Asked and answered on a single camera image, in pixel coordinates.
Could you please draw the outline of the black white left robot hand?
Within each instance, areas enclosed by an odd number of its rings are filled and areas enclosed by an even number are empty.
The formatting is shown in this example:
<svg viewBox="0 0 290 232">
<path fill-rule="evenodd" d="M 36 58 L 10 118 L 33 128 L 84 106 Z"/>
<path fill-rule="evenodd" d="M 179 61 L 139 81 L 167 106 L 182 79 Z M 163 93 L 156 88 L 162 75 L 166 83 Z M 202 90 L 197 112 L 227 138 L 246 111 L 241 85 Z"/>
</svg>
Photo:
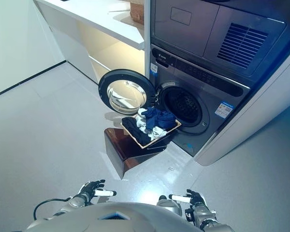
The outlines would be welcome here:
<svg viewBox="0 0 290 232">
<path fill-rule="evenodd" d="M 96 181 L 88 181 L 80 188 L 78 195 L 85 198 L 86 202 L 89 202 L 94 197 L 112 197 L 116 196 L 117 192 L 115 190 L 104 190 L 105 179 L 100 179 Z"/>
</svg>

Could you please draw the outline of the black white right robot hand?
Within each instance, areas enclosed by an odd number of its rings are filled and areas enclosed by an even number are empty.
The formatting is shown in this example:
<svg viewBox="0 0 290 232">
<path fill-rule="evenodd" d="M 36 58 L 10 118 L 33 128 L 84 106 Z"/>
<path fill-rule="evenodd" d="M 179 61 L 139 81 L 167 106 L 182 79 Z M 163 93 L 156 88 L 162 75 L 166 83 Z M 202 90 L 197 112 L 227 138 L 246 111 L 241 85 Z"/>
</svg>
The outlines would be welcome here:
<svg viewBox="0 0 290 232">
<path fill-rule="evenodd" d="M 203 195 L 190 189 L 187 189 L 187 193 L 184 196 L 169 194 L 169 199 L 183 203 L 189 203 L 191 205 L 196 205 L 198 203 L 206 205 L 206 200 L 204 199 Z"/>
</svg>

